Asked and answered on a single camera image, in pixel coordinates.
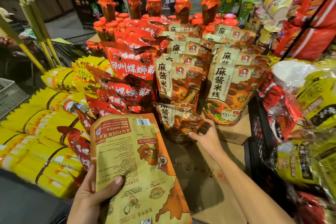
person's right hand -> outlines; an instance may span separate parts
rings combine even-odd
[[[203,134],[196,134],[194,132],[189,132],[189,136],[199,141],[199,143],[203,146],[203,148],[206,150],[206,152],[214,159],[216,160],[216,157],[220,154],[225,153],[221,143],[219,142],[219,137],[215,128],[215,123],[213,120],[205,119],[205,122],[210,124],[210,128],[208,129],[208,132]]]

finger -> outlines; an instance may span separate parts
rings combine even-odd
[[[194,140],[196,140],[196,141],[199,141],[199,140],[201,140],[201,139],[204,137],[204,136],[200,136],[200,135],[198,135],[198,134],[196,134],[196,133],[194,133],[194,132],[189,132],[188,135],[189,135],[192,139],[194,139]]]
[[[94,193],[91,195],[91,202],[94,205],[100,204],[104,200],[113,197],[115,194],[119,192],[119,189],[124,183],[124,179],[122,176],[118,176],[112,181],[110,184],[108,184],[105,188],[102,190]]]
[[[215,122],[213,120],[210,119],[204,119],[205,122],[208,122],[211,126],[215,126]]]
[[[80,189],[91,190],[92,183],[96,183],[96,169],[94,165],[91,165],[87,171]]]

fingernail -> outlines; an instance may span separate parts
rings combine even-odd
[[[121,184],[121,183],[123,183],[123,178],[119,175],[118,177],[116,177],[114,179],[114,181],[115,181],[116,184]]]

forearm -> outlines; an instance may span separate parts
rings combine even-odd
[[[214,157],[249,224],[295,224],[291,217],[248,177],[224,151]]]

cartoon character on stand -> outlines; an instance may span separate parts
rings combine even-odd
[[[99,19],[102,16],[102,14],[99,11],[98,5],[96,3],[92,3],[91,7],[92,7],[92,11],[93,11],[93,16],[95,16],[95,17],[97,17],[97,19]]]
[[[168,159],[164,156],[159,156],[157,162],[160,164],[157,168],[163,172],[167,172]]]

